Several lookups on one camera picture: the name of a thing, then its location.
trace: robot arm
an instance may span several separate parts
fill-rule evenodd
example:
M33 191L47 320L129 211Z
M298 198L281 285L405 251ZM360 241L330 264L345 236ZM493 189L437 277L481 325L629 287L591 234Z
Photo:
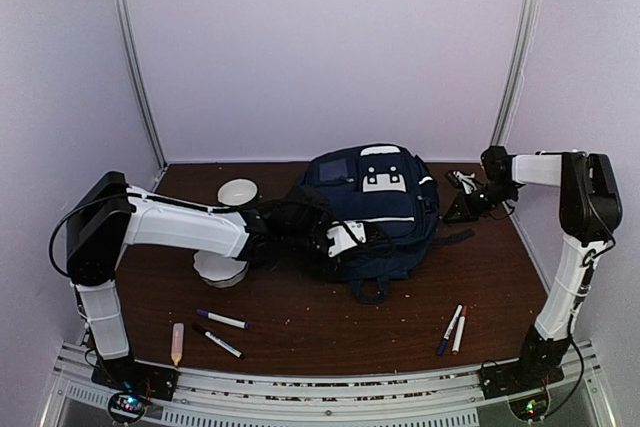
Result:
M159 196L129 186L121 173L105 174L67 222L67 273L109 378L131 383L152 377L134 372L120 311L115 271L125 246L168 245L244 264L292 248L337 261L367 241L367 226L335 224L326 200L305 189L294 187L277 203L229 209Z
M558 366L571 343L575 319L589 293L600 256L614 242L613 231L620 224L622 208L609 158L603 154L508 155L504 147L492 146L482 154L482 165L488 182L471 192L464 174L448 176L458 181L462 176L467 182L465 192L458 193L444 215L445 223L478 220L502 202L517 201L520 187L536 184L560 188L559 217L564 231L551 292L529 329L520 359L513 368L503 369L502 376L492 372L496 369L483 371L485 381L505 387L485 389L485 396L490 398L508 394L512 388L538 387L548 375L556 374L557 379Z

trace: white wall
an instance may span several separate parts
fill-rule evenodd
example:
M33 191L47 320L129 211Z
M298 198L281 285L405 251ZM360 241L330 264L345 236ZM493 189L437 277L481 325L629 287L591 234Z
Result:
M521 0L128 0L172 161L391 141L477 161Z
M0 0L0 26L0 425L20 427L81 330L51 229L106 170L148 187L156 168L112 0Z
M578 148L610 156L624 214L578 320L594 341L623 425L640 398L640 0L542 0L508 150ZM525 188L517 218L545 276L560 256L558 196Z

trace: marker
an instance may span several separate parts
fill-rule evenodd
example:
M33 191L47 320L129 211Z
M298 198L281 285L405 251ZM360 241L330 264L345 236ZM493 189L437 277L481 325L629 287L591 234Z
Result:
M456 330L456 338L453 339L453 349L451 349L451 353L453 355L458 355L458 351L460 350L460 342L462 342L462 331L464 330L464 320L467 317L467 306L465 305L462 309L462 313L460 314L460 318L458 319L458 328Z
M191 324L191 327L193 327L193 330L195 330L199 334L204 335L205 337L209 338L210 340L218 344L220 347L222 347L224 350L226 350L230 354L235 355L239 359L244 359L244 354L242 352L240 352L237 349L234 349L229 344L227 344L224 340L219 339L218 337L213 335L211 332L209 332L207 329L202 327L200 324L194 322L193 324Z
M242 322L241 320L230 319L229 317L224 317L222 315L214 314L213 312L207 312L206 310L198 309L196 310L200 317L205 317L207 319L215 320L216 322L221 322L223 324L231 325L233 327L237 327L239 329L248 329L249 324L246 322Z
M460 316L460 312L462 311L462 304L459 304L456 307L456 311L453 313L453 317L451 318L451 322L449 322L449 327L447 327L447 331L444 333L444 337L440 341L440 345L438 346L438 350L436 351L436 355L444 354L444 351L447 349L447 344L449 343L449 337L451 337L451 332L453 332L453 328L456 325L456 321Z
M182 343L184 341L184 324L173 324L173 337L171 338L171 360L178 368L182 360Z

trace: wooden table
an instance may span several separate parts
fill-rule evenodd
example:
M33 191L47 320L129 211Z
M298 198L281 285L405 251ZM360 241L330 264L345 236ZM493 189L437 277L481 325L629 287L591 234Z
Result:
M452 168L430 164L439 182L441 210L454 189ZM218 188L244 177L264 199L283 197L304 163L172 165L158 192L207 204ZM136 357L170 364L174 322L186 326L183 366L274 375L350 375L409 372L517 357L546 294L511 221L483 219L476 236L434 246L406 281L392 284L379 306L356 302L344 284L314 278L304 263L282 260L274 269L250 269L229 289L216 289L193 269L193 252L161 246L127 249L117 273L124 319ZM460 228L441 227L439 235ZM458 303L469 306L458 356L435 350ZM242 331L196 315L196 309L241 318ZM196 334L198 320L244 352L239 360Z

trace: metal frame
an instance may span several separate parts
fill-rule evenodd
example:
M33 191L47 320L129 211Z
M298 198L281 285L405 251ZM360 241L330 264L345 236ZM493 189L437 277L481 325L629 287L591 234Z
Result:
M138 104L138 110L140 111L144 130L151 144L156 163L160 169L163 169L167 166L167 160L164 156L162 145L160 145L160 138L153 121L153 115L151 114L151 108L149 107L149 99L142 80L140 61L138 59L133 39L133 30L131 28L131 19L129 17L127 0L114 0L114 2L116 4L116 11L120 22L120 31L122 33L122 41L124 43L127 68Z
M516 43L511 57L504 93L502 94L498 118L491 136L491 145L503 145L509 134L511 120L522 87L522 70L533 39L533 30L539 7L540 0L522 0Z
M614 427L606 382L603 384L593 347L585 342L581 351L586 362L584 382L599 425ZM106 406L112 391L91 382L93 369L84 361L85 352L86 347L63 344L47 384L40 427L58 427L68 399L97 408ZM95 362L94 355L88 360ZM576 381L580 363L573 350L565 356L562 367L565 379L554 387ZM479 368L469 365L351 377L259 376L181 368L173 401L154 400L145 418L169 426L292 427L322 422L325 427L404 427L430 425L429 420L432 425L446 425L439 419L463 416L469 423L460 425L473 427L478 425L478 408L507 400L484 400Z

